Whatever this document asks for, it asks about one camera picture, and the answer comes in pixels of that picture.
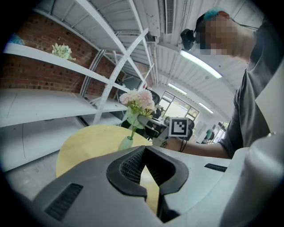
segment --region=round yellow table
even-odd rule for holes
[[[116,152],[121,141],[130,135],[131,130],[114,125],[92,125],[80,129],[61,147],[57,157],[56,177],[82,161]],[[132,147],[142,145],[152,145],[152,143],[135,133]],[[147,167],[142,171],[140,185],[147,189],[147,204],[156,213],[159,187]]]

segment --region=gray t-shirt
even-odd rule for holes
[[[255,140],[270,133],[255,99],[274,75],[282,58],[282,40],[268,22],[263,23],[256,31],[256,45],[242,84],[236,91],[232,119],[225,137],[219,141],[229,158],[236,150],[249,147]]]

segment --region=hand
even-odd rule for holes
[[[178,137],[171,137],[166,141],[165,148],[173,151],[179,151],[181,148],[181,143],[182,140],[179,139]]]

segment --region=glass vase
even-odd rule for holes
[[[133,138],[132,140],[130,138],[130,136],[127,136],[121,141],[120,145],[118,146],[118,151],[130,148],[133,145]]]

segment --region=man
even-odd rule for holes
[[[187,143],[183,152],[193,155],[232,158],[235,151],[249,147],[270,131],[255,99],[268,84],[283,58],[283,44],[274,28],[263,22],[257,31],[236,23],[225,10],[213,8],[198,18],[196,42],[200,49],[238,57],[248,63],[237,89],[232,119],[225,137],[217,144]],[[171,138],[167,149],[179,151],[182,141]]]

